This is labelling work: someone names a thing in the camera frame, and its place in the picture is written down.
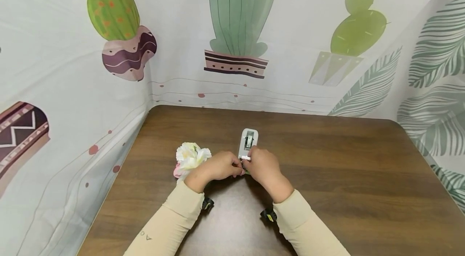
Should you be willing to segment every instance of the white curtain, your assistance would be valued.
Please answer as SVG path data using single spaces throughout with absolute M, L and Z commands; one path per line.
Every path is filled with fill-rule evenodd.
M 0 255 L 75 255 L 160 104 L 390 119 L 465 209 L 465 0 L 0 4 Z

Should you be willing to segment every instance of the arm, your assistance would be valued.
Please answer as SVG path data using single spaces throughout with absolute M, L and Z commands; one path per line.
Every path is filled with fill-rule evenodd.
M 249 156 L 251 161 L 243 161 L 243 164 L 270 194 L 274 212 L 278 216 L 279 232 L 299 256 L 350 256 L 300 192 L 281 174 L 276 156 L 256 146 Z
M 174 255 L 199 217 L 203 200 L 203 193 L 196 193 L 184 182 L 178 183 L 124 256 Z
M 124 256 L 173 256 L 199 217 L 205 186 L 211 180 L 242 176 L 240 164 L 231 152 L 220 152 L 192 170 L 141 229 Z

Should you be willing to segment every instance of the white artificial flower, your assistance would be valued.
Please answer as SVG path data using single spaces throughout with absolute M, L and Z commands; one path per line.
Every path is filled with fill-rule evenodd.
M 196 158 L 197 151 L 201 148 L 196 143 L 188 143 L 184 142 L 177 150 L 176 150 L 176 160 L 181 163 L 182 161 L 186 160 L 187 158 Z
M 196 143 L 183 143 L 176 150 L 176 160 L 178 164 L 174 170 L 175 177 L 178 177 L 178 183 L 184 180 L 187 174 L 194 168 L 201 165 L 212 153 L 208 148 L 200 148 Z

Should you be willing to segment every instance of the brown table top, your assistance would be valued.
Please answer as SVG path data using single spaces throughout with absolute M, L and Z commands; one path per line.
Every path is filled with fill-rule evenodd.
M 244 128 L 352 256 L 465 255 L 465 217 L 402 128 L 387 120 L 158 106 L 152 109 L 79 256 L 123 255 L 176 185 L 175 152 L 196 142 L 237 153 Z M 179 256 L 295 255 L 251 177 L 212 183 Z

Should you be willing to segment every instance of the sleeve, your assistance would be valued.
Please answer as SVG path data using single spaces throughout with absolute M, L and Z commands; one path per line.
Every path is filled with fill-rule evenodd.
M 318 218 L 300 192 L 280 204 L 273 204 L 279 232 L 299 256 L 350 256 L 335 235 Z
M 205 196 L 179 182 L 124 256 L 173 256 L 201 212 Z

